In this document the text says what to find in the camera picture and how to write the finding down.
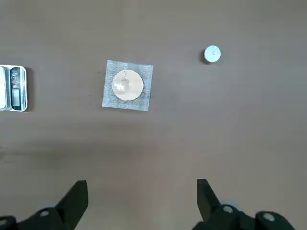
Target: brown table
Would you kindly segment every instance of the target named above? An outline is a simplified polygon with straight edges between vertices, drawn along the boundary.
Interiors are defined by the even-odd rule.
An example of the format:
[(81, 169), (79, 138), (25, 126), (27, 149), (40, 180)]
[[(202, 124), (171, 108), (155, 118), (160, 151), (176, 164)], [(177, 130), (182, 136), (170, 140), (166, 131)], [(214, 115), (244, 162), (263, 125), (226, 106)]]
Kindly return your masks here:
[[(306, 229), (307, 5), (244, 0), (2, 0), (0, 63), (29, 109), (0, 113), (0, 215), (78, 179), (78, 229), (189, 230), (196, 179)], [(221, 60), (202, 62), (208, 45)], [(154, 65), (149, 112), (101, 108), (108, 59)]]

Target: silver bolt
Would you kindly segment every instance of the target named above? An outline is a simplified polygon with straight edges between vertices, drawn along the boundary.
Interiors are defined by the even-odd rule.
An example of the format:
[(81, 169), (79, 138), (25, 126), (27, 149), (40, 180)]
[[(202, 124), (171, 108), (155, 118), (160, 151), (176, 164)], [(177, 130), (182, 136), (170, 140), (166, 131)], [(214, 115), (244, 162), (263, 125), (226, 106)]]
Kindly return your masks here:
[(6, 220), (6, 219), (2, 219), (2, 220), (0, 220), (0, 226), (5, 225), (5, 224), (6, 224), (6, 222), (7, 222), (7, 220)]
[(269, 220), (269, 221), (274, 221), (275, 220), (274, 216), (272, 214), (270, 214), (270, 213), (264, 213), (263, 217), (265, 219)]
[(49, 211), (42, 211), (41, 213), (40, 213), (40, 216), (41, 217), (44, 217), (44, 216), (47, 216), (47, 215), (49, 215)]
[(232, 213), (233, 212), (233, 210), (232, 210), (232, 208), (230, 206), (224, 206), (223, 210), (225, 212), (228, 212), (228, 213)]

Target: brown surface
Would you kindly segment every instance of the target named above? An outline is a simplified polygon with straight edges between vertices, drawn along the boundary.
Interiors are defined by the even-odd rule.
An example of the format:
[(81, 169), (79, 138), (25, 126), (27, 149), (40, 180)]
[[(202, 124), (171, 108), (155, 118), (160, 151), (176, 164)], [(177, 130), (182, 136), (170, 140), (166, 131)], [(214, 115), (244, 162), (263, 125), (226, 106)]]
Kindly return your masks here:
[[(306, 229), (306, 21), (299, 0), (2, 0), (0, 63), (31, 71), (29, 112), (0, 114), (0, 215), (87, 179), (78, 229), (189, 230), (205, 177)], [(148, 113), (100, 107), (108, 59), (154, 65)]]

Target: digital scale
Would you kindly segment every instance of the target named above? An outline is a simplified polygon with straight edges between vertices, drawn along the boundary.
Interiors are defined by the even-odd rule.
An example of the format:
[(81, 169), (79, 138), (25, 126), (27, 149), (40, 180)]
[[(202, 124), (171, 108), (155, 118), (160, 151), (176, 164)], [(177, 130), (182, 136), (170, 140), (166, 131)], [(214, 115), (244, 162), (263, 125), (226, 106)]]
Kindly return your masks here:
[(23, 112), (27, 107), (26, 69), (0, 65), (0, 111)]

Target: small white cap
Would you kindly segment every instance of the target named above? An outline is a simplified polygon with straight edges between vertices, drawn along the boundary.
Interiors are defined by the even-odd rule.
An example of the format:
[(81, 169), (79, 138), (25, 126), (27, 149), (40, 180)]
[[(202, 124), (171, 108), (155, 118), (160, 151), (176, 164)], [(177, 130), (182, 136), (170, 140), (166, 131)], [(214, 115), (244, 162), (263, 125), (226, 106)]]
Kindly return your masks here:
[(217, 46), (209, 46), (205, 50), (205, 59), (210, 63), (216, 62), (221, 57), (221, 50)]
[(131, 101), (140, 96), (144, 83), (140, 75), (130, 69), (118, 72), (112, 81), (114, 94), (124, 101)]

